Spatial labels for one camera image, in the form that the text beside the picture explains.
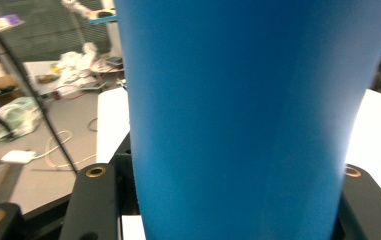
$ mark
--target clutter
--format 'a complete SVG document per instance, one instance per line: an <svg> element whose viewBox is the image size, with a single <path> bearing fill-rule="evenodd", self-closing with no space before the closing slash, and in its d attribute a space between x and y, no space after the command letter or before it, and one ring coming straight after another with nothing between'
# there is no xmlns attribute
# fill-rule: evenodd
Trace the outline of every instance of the clutter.
<svg viewBox="0 0 381 240"><path fill-rule="evenodd" d="M59 79L59 76L53 74L37 75L36 77L39 84L47 84Z"/></svg>
<svg viewBox="0 0 381 240"><path fill-rule="evenodd" d="M31 97L20 97L0 108L0 118L12 129L14 137L19 138L31 133L38 126L41 112ZM0 141L8 135L0 126Z"/></svg>

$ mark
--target floor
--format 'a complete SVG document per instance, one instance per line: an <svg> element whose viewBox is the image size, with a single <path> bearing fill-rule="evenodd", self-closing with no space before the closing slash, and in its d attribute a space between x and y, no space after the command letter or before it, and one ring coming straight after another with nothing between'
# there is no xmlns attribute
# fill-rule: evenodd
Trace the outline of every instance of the floor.
<svg viewBox="0 0 381 240"><path fill-rule="evenodd" d="M47 102L48 115L56 131L69 130L73 134L65 146L74 162L96 154L97 133L90 131L87 125L97 117L97 96L97 93L89 92L75 100ZM97 121L91 127L97 129ZM43 154L50 137L47 125L42 121L33 133L12 142L0 142L0 158L11 150ZM59 150L50 154L50 158L55 164L66 163ZM76 167L82 169L95 161L96 158L92 157ZM74 179L75 174L69 167L56 169L50 167L44 158L33 160L22 167L10 202L18 204L25 214L71 193Z"/></svg>

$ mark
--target blue plastic surface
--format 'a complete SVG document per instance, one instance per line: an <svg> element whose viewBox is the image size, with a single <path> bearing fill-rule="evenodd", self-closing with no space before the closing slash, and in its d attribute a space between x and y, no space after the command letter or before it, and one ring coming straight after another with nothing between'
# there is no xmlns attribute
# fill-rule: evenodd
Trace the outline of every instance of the blue plastic surface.
<svg viewBox="0 0 381 240"><path fill-rule="evenodd" d="M381 0L117 0L147 239L330 239Z"/></svg>
<svg viewBox="0 0 381 240"><path fill-rule="evenodd" d="M109 17L103 17L103 18L93 18L89 19L88 23L90 24L99 24L99 23L107 23L107 22L116 22L116 15L109 16Z"/></svg>

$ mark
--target blue tube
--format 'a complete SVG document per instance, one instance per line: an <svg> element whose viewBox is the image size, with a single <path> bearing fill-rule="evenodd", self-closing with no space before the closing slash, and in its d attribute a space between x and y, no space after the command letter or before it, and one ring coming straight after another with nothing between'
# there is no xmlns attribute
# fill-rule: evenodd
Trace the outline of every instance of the blue tube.
<svg viewBox="0 0 381 240"><path fill-rule="evenodd" d="M147 239L330 239L381 1L116 9Z"/></svg>

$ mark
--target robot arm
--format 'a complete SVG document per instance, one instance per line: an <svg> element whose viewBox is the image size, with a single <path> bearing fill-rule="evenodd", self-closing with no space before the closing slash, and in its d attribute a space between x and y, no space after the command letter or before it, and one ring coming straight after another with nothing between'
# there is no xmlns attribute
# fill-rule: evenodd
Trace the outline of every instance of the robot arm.
<svg viewBox="0 0 381 240"><path fill-rule="evenodd" d="M91 10L86 6L81 5L81 3L77 0L61 0L61 3L64 7L69 10L81 14L83 18L89 18Z"/></svg>

